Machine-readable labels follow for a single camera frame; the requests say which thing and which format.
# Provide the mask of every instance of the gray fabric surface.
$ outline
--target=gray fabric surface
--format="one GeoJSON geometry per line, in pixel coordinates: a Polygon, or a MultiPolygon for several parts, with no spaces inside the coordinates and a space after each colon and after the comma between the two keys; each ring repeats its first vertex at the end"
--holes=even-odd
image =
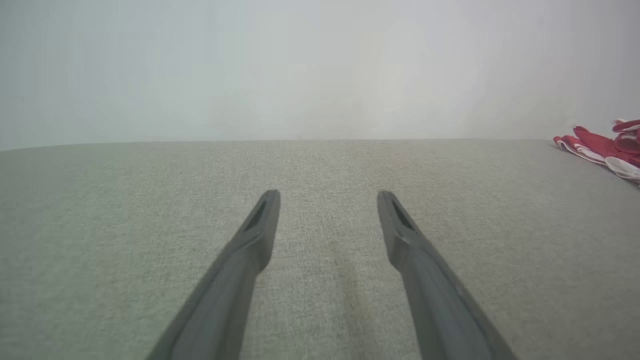
{"type": "Polygon", "coordinates": [[[376,212],[393,191],[521,359],[640,354],[640,191],[551,142],[0,152],[0,358],[140,359],[264,190],[243,359],[415,359],[376,212]]]}

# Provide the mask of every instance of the red and white cloth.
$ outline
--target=red and white cloth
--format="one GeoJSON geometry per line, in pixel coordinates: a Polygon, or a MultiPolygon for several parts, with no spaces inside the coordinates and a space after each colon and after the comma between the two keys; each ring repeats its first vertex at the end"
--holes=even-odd
{"type": "Polygon", "coordinates": [[[573,129],[575,136],[556,136],[554,141],[566,150],[592,163],[604,165],[616,175],[640,186],[640,120],[617,119],[615,140],[589,132],[582,126],[573,129]]]}

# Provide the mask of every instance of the textured fabric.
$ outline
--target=textured fabric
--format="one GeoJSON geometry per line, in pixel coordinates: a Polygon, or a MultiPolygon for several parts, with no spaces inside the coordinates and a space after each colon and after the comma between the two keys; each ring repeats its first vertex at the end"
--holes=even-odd
{"type": "Polygon", "coordinates": [[[376,212],[393,191],[521,359],[640,354],[640,191],[551,142],[0,152],[0,358],[141,359],[263,191],[243,359],[415,359],[376,212]]]}

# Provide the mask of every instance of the white background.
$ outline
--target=white background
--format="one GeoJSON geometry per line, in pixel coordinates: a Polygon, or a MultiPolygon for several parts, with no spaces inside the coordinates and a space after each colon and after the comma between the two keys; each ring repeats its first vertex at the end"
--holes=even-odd
{"type": "Polygon", "coordinates": [[[0,150],[609,135],[637,0],[0,0],[0,150]]]}

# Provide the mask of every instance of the white wall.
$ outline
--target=white wall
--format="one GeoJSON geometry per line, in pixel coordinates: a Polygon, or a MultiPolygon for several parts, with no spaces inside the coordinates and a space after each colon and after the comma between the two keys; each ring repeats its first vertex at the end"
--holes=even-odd
{"type": "Polygon", "coordinates": [[[1,0],[0,150],[640,118],[637,0],[1,0]]]}

